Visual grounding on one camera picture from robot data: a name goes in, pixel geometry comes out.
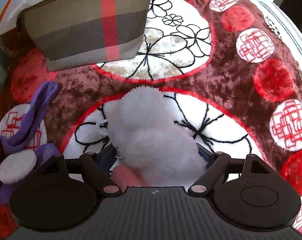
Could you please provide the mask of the purple microfibre towel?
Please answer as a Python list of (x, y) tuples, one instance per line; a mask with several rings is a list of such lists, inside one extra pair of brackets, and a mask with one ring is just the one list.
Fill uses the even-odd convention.
[[(37, 129), (43, 121), (50, 103), (56, 98), (59, 91), (58, 83), (54, 81), (44, 82), (31, 100), (30, 107), (21, 120), (18, 132), (9, 138), (0, 136), (6, 157), (26, 149), (27, 144), (35, 136)], [(0, 184), (0, 205), (9, 202), (11, 194), (22, 181)]]

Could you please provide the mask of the white round cotton pad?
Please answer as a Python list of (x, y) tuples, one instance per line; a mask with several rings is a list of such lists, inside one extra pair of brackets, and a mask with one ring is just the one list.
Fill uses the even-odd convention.
[(35, 167), (37, 156), (33, 150), (22, 150), (9, 155), (0, 164), (0, 181), (13, 184), (23, 180)]

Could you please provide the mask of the white plush toy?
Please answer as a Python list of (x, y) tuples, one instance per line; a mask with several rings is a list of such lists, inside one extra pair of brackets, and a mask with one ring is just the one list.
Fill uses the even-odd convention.
[(192, 185), (206, 171), (193, 138), (178, 127), (156, 88), (138, 87), (104, 105), (107, 135), (119, 164), (111, 178), (130, 186)]

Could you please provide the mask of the grey plaid zipper pouch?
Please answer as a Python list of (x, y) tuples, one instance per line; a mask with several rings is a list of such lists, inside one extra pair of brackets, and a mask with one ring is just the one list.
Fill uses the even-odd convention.
[(141, 47), (150, 0), (43, 0), (22, 10), (25, 31), (55, 72), (132, 59)]

